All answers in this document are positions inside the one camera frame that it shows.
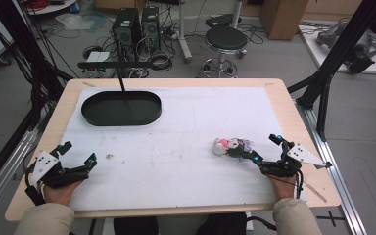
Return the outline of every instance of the black metal frame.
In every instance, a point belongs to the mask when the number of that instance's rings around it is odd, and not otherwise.
[[[324,142],[326,141],[325,120],[332,78],[375,19],[376,0],[363,0],[319,70],[307,79],[288,87],[289,93],[293,93],[307,86],[304,95],[297,99],[298,105],[307,110],[313,108],[313,103],[320,96],[316,130]]]
[[[19,14],[18,9],[12,0],[0,0],[0,21],[14,39],[15,46],[9,46],[9,44],[1,37],[2,34],[0,33],[0,40],[2,44],[7,47],[7,50],[10,51],[14,57],[17,55],[15,47],[20,50],[29,63],[30,77],[32,78],[32,108],[24,118],[23,122],[11,136],[9,141],[6,143],[4,148],[1,150],[1,170],[2,166],[9,159],[14,149],[20,143],[24,134],[40,122],[41,109],[48,101],[42,97],[42,89],[47,90],[47,98],[49,100],[57,102],[64,90],[64,87],[61,85],[58,78],[68,81],[72,79],[72,76],[62,70],[59,70],[45,58],[35,40],[35,37],[25,24],[24,19],[22,18],[21,14]]]

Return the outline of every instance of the black cable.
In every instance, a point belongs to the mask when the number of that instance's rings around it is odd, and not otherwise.
[[[50,45],[53,47],[54,51],[57,53],[57,55],[59,55],[59,57],[64,61],[64,63],[66,64],[66,66],[71,70],[71,72],[75,75],[75,77],[80,77],[79,75],[77,75],[74,70],[69,66],[69,64],[66,62],[66,60],[63,58],[62,55],[60,55],[60,53],[57,51],[57,49],[54,47],[53,43],[51,43],[50,40],[48,40],[48,43],[50,43]]]
[[[304,174],[301,172],[300,169],[298,169],[298,174],[299,179],[298,179],[298,187],[296,188],[296,198],[299,199],[301,197],[301,192],[304,190],[302,187],[304,185]]]
[[[65,31],[65,30],[63,29],[63,30],[60,30],[58,32],[53,32],[51,35],[52,36],[56,36],[56,37],[66,38],[66,39],[75,39],[75,38],[80,37],[80,35],[81,35],[80,30],[75,30],[76,32],[78,32],[77,36],[71,36],[71,37],[69,37],[69,36],[62,36],[62,35],[57,34],[57,33],[62,32],[62,31]]]
[[[152,70],[154,71],[169,71],[172,69],[172,60],[168,56],[158,55],[151,57]]]
[[[257,216],[248,217],[246,222],[249,222],[249,221],[252,221],[252,220],[257,220],[257,221],[261,222],[262,224],[264,224],[264,226],[266,226],[268,229],[273,230],[273,231],[277,231],[276,225],[268,222],[267,220],[265,220],[263,218],[257,217]]]
[[[331,26],[326,24],[319,24],[319,23],[310,23],[301,21],[300,25],[310,26],[313,28],[302,28],[299,29],[296,34],[314,34],[316,32],[326,32]]]
[[[291,182],[288,182],[288,181],[285,181],[283,179],[280,179],[280,178],[275,178],[275,177],[272,177],[270,175],[266,175],[267,177],[271,178],[271,179],[274,179],[274,180],[277,180],[277,181],[280,181],[280,182],[283,182],[283,183],[287,183],[287,184],[291,184],[293,186],[298,186],[297,184],[294,184],[294,183],[291,183]]]
[[[27,168],[27,165],[25,165],[26,158],[36,149],[36,147],[37,145],[35,145],[32,149],[30,149],[29,152],[26,153],[25,156],[23,157],[23,169]]]
[[[263,38],[256,34],[256,32],[264,32],[264,29],[262,27],[256,27],[248,23],[241,23],[237,25],[237,27],[245,29],[244,31],[242,31],[243,33],[245,32],[250,33],[250,36],[246,35],[246,37],[249,39],[249,42],[252,42],[257,45],[264,43]],[[253,40],[254,36],[256,36],[260,41],[254,41]]]
[[[174,5],[170,6],[169,4],[166,4],[166,9],[158,14],[158,16],[160,16],[160,15],[163,14],[164,12],[167,12],[167,14],[166,14],[166,18],[164,19],[163,23],[161,24],[160,29],[162,29],[162,28],[164,27],[164,25],[166,24],[166,21],[167,21],[168,18],[171,18],[170,21],[171,21],[171,24],[173,24],[173,22],[172,22],[172,16],[171,16],[171,13],[170,13],[170,9],[171,9],[173,6],[174,6]]]
[[[31,174],[31,171],[35,168],[35,164],[36,163],[33,163],[30,167],[28,167],[27,169],[26,169],[26,171],[25,171],[25,185],[26,185],[26,187],[29,187],[29,186],[31,186],[30,184],[29,184],[29,175]]]
[[[195,29],[194,29],[194,32],[192,34],[195,34],[195,32],[197,31],[198,20],[200,19],[201,12],[203,11],[203,7],[204,7],[204,4],[206,2],[207,2],[207,0],[204,0],[203,4],[201,4],[200,12],[198,13],[198,17],[197,17],[197,22],[195,23]]]
[[[93,235],[95,226],[96,226],[96,219],[93,218],[93,219],[91,219],[90,230],[88,231],[89,235]]]

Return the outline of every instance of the desktop computer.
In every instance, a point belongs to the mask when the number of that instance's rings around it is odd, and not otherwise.
[[[142,30],[145,37],[145,51],[155,52],[161,50],[161,35],[158,7],[144,7],[142,13]]]
[[[139,61],[142,50],[142,31],[139,13],[136,8],[121,8],[112,26],[116,42],[121,45],[121,53],[129,62]]]

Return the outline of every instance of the person's hand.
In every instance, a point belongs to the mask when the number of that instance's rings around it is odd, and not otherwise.
[[[70,203],[72,192],[74,192],[74,189],[81,183],[82,181],[79,181],[66,187],[57,189],[44,186],[45,202],[61,204],[67,207]]]
[[[276,202],[285,198],[294,198],[296,175],[292,177],[279,178],[273,175],[267,175],[273,185],[276,194]]]

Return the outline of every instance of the stool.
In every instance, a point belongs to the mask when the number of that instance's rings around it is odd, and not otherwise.
[[[237,77],[237,67],[229,60],[225,60],[225,54],[236,54],[247,45],[247,37],[243,32],[230,26],[215,26],[206,33],[206,45],[219,53],[218,58],[208,59],[203,63],[200,74],[208,78],[215,73],[220,78],[222,74],[229,77]]]

